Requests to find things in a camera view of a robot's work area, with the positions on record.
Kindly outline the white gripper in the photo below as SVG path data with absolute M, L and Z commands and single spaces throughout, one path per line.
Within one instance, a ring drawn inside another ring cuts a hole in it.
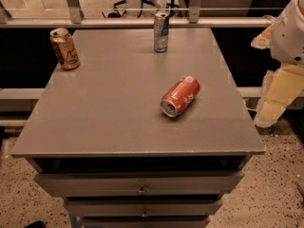
M 268 70 L 263 78 L 254 118 L 255 125 L 262 128 L 275 124 L 304 90 L 304 66 L 298 66 L 304 63 L 304 22 L 297 4 L 288 5 L 274 25 L 253 39 L 251 46 L 265 49 L 270 42 L 272 57 L 287 64 L 276 71 Z

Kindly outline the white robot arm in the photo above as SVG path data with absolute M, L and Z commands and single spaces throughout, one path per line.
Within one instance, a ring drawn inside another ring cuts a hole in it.
M 263 78 L 254 123 L 270 127 L 304 90 L 304 0 L 291 0 L 274 22 L 251 43 L 253 48 L 268 48 L 280 62 L 276 71 Z

